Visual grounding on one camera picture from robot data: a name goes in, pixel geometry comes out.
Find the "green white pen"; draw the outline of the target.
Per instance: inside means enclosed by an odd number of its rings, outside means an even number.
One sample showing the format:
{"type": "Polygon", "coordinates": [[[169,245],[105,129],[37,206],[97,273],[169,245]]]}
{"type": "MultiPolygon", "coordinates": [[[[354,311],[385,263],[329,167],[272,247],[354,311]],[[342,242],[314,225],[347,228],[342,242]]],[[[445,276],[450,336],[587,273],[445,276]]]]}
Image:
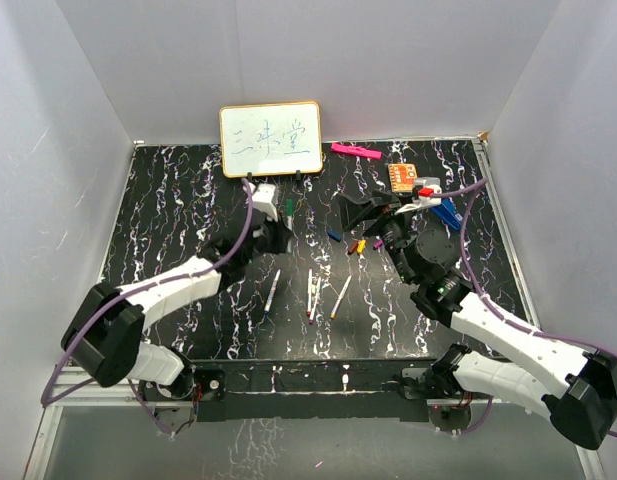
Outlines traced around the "green white pen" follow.
{"type": "Polygon", "coordinates": [[[288,198],[285,206],[285,226],[288,230],[293,230],[294,205],[293,200],[288,198]]]}

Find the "red white pen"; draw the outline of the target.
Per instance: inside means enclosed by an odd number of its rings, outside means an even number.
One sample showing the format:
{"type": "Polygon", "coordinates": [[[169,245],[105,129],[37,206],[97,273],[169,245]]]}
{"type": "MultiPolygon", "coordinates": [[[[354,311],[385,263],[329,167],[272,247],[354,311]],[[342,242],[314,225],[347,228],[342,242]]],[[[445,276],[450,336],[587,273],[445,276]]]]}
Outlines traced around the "red white pen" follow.
{"type": "Polygon", "coordinates": [[[307,306],[306,306],[306,315],[310,317],[312,313],[312,291],[313,291],[313,275],[312,268],[308,269],[308,278],[307,278],[307,306]]]}

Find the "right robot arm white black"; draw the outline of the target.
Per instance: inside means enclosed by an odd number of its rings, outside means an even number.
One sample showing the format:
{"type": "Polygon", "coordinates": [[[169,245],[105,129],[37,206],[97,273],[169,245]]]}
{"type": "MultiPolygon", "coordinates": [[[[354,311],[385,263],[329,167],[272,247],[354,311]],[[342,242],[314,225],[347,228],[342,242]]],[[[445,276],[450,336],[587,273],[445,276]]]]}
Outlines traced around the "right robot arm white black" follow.
{"type": "Polygon", "coordinates": [[[415,232],[406,217],[423,208],[376,191],[365,200],[339,193],[343,230],[362,223],[379,237],[410,298],[424,316],[503,355],[486,358],[453,345],[428,373],[443,395],[484,393],[547,419],[575,445],[596,450],[617,419],[617,354],[578,340],[561,340],[490,303],[457,269],[459,250],[437,229],[415,232]]]}

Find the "blue white pen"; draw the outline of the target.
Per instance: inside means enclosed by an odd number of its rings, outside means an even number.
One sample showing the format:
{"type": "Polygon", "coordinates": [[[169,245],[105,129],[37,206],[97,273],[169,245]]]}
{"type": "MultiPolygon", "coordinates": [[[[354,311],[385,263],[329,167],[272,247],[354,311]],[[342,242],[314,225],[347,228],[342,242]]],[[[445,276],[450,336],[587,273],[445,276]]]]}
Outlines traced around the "blue white pen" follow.
{"type": "Polygon", "coordinates": [[[276,289],[277,289],[277,285],[280,279],[280,275],[281,275],[281,269],[278,269],[275,273],[275,276],[273,278],[273,282],[270,288],[270,291],[268,293],[268,296],[266,298],[266,302],[264,304],[264,314],[268,315],[270,312],[270,309],[272,307],[272,302],[276,293],[276,289]]]}

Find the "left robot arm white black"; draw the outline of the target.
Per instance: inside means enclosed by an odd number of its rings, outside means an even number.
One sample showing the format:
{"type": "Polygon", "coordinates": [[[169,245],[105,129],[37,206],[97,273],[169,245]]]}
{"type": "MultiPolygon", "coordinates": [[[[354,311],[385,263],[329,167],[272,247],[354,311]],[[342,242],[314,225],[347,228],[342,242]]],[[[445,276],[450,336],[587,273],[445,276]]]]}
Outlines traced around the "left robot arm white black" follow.
{"type": "Polygon", "coordinates": [[[176,310],[241,281],[257,257],[285,253],[291,237],[284,222],[266,219],[249,227],[234,255],[221,266],[216,264],[236,244],[229,237],[211,240],[180,266],[148,280],[120,287],[102,281],[84,298],[61,347],[68,351],[91,317],[113,302],[76,342],[72,359],[104,388],[131,379],[158,384],[174,399],[185,398],[195,383],[190,362],[172,348],[144,341],[145,331],[176,310]]]}

